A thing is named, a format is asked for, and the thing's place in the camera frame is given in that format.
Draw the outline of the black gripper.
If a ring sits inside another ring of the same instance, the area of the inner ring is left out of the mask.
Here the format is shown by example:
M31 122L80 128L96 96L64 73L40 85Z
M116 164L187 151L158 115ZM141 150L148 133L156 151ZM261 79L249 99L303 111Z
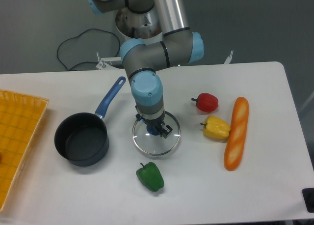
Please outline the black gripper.
M137 110L136 120L144 122L149 133L158 133L160 137L165 139L172 133L173 128L164 124L164 106L158 112L151 114L141 112L137 106L135 106L135 109Z

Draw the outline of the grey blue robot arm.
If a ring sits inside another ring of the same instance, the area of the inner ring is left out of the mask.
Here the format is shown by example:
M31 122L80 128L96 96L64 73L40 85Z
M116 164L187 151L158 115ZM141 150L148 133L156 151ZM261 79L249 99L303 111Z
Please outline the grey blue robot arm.
M130 36L120 47L122 65L136 103L138 121L144 121L150 134L167 138L172 128L164 123L163 87L157 71L199 60L204 43L188 24L182 0L88 0L95 13L126 9L147 15L155 10L160 25L160 41L146 44Z

